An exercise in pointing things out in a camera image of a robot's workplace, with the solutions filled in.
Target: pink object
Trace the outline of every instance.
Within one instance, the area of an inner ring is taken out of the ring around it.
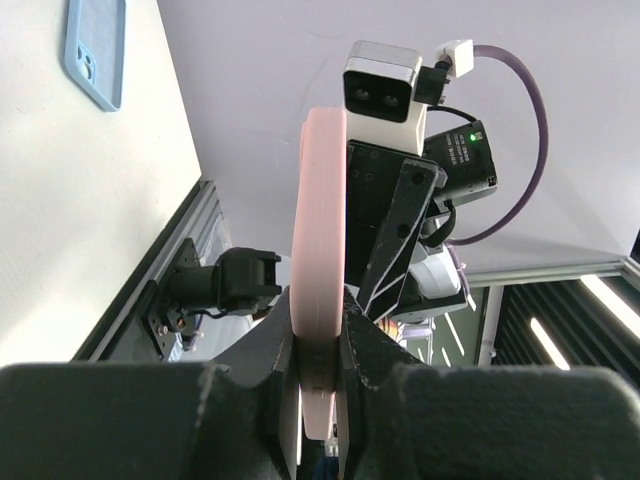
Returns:
[[[291,324],[307,437],[331,433],[342,328],[347,197],[347,117],[314,108],[302,127],[291,255]]]

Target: white wall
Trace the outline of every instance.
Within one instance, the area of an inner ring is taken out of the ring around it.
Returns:
[[[63,69],[67,3],[0,0],[0,365],[69,360],[200,176],[156,2],[113,114]]]
[[[506,230],[461,251],[470,272],[609,261],[640,226],[640,3],[635,0],[159,0],[204,174],[236,245],[288,253],[302,121],[341,103],[349,49],[369,39],[420,50],[455,38],[503,46],[535,74],[551,157],[534,200]],[[486,124],[500,188],[459,212],[483,230],[520,196],[537,131],[519,80],[480,60],[447,104]],[[431,117],[429,132],[452,125]]]

